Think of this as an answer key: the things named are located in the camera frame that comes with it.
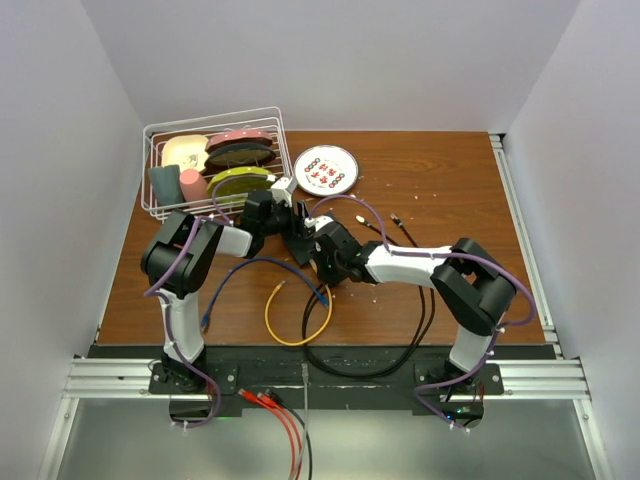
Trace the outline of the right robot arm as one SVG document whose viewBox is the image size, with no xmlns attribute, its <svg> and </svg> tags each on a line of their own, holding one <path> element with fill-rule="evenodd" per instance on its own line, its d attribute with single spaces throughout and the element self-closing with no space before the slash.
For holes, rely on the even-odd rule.
<svg viewBox="0 0 640 480">
<path fill-rule="evenodd" d="M 458 323 L 445 363 L 448 386 L 469 392 L 481 380 L 480 367 L 499 322 L 516 295 L 516 285 L 475 241 L 462 238 L 438 248 L 399 247 L 381 241 L 360 244 L 331 216 L 306 219 L 318 279 L 334 286 L 403 283 L 435 290 Z"/>
</svg>

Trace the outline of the black network switch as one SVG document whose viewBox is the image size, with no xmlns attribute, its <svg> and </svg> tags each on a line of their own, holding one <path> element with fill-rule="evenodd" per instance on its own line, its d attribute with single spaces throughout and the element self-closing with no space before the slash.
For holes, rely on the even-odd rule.
<svg viewBox="0 0 640 480">
<path fill-rule="evenodd" d="M 312 237 L 299 237 L 293 234 L 282 235 L 282 240 L 288 252 L 298 266 L 305 267 L 312 260 L 315 251 L 315 241 Z"/>
</svg>

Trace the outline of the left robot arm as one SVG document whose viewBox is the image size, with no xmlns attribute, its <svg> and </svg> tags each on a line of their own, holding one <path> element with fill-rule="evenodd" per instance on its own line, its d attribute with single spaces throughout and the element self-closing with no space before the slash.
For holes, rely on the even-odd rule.
<svg viewBox="0 0 640 480">
<path fill-rule="evenodd" d="M 176 210 L 157 232 L 141 259 L 141 270 L 161 306 L 164 346 L 160 380 L 184 392 L 207 387 L 206 351 L 201 333 L 199 290 L 214 256 L 253 259 L 270 236 L 280 236 L 299 264 L 309 259 L 304 202 L 292 203 L 269 190 L 247 198 L 230 225 Z"/>
</svg>

